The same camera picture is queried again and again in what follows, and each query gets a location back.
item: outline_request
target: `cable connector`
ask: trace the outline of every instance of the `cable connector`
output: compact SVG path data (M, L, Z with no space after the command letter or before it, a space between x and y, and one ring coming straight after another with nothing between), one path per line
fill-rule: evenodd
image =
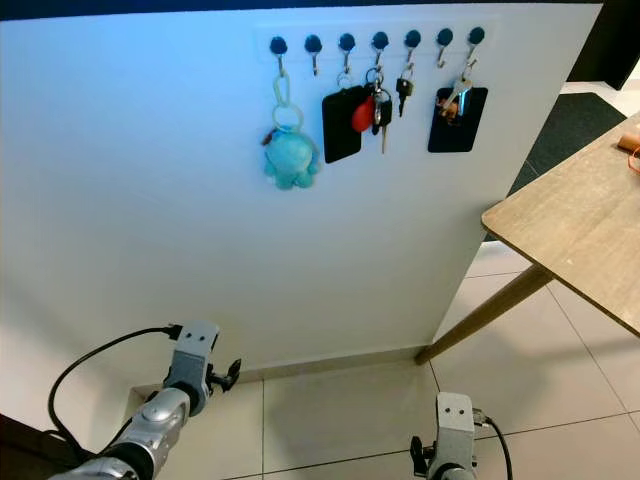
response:
M478 427L488 427L487 416L479 408L473 409L473 423Z
M177 340L180 332L182 332L182 325L170 323L169 326L166 327L165 332L171 340Z

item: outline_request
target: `beige tile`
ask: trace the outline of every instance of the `beige tile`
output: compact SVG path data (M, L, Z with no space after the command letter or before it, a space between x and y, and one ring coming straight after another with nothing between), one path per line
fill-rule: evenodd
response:
M638 427L638 431L640 431L640 412L632 413L631 420L633 420L633 422L636 424L636 427Z
M518 480L638 478L640 432L627 415L508 435ZM496 438L475 444L478 479L505 478Z
M627 410L640 410L640 338L559 282L549 289Z
M522 272L531 263L502 242L482 242L465 277Z
M436 395L411 361L266 380L265 472L408 449L434 436Z
M446 329L516 275L465 279ZM624 411L548 290L436 357L442 391L464 393L507 432Z
M216 390L191 418L158 480L217 480L262 473L262 382Z
M264 480L415 480L408 452L271 473Z

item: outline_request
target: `gray robot arm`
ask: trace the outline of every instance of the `gray robot arm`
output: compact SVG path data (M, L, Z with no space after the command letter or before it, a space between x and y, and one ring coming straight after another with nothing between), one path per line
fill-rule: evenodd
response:
M475 434L471 399L457 393L439 393L436 399L438 436L433 446L411 439L413 474L427 480L474 480Z
M240 372L240 360L227 375L217 375L208 357L219 329L209 322L193 322L180 332L163 388L140 407L130 425L111 445L79 467L50 480L153 480L177 443L189 417L202 411L213 385L228 391Z

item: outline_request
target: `baseboard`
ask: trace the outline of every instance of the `baseboard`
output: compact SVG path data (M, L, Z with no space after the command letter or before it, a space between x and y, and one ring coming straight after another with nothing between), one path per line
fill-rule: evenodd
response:
M249 383L274 378L306 375L309 373L328 372L332 370L342 370L345 368L363 367L367 365L411 361L423 347L424 346L406 347L382 352L362 353L344 357L326 358L311 362L291 363L244 370L240 373L238 383ZM140 385L133 387L132 390L142 398L146 398L159 388L160 384Z

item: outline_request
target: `blue plush toy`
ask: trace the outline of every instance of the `blue plush toy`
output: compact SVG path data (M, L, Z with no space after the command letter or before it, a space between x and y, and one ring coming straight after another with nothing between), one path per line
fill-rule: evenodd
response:
M275 128L262 142L266 146L267 157L264 171L268 176L275 177L276 186L281 190L290 190L294 185L309 188L313 183L313 175L318 173L318 149L309 137L300 133L304 116L302 111L291 103L289 75L282 65L280 75L273 81L273 91L277 102L272 112ZM280 123L278 112L281 111L293 114L296 123Z
M309 137L286 127L276 130L266 145L265 173L275 177L276 186L289 190L294 185L308 188L318 173L318 152Z

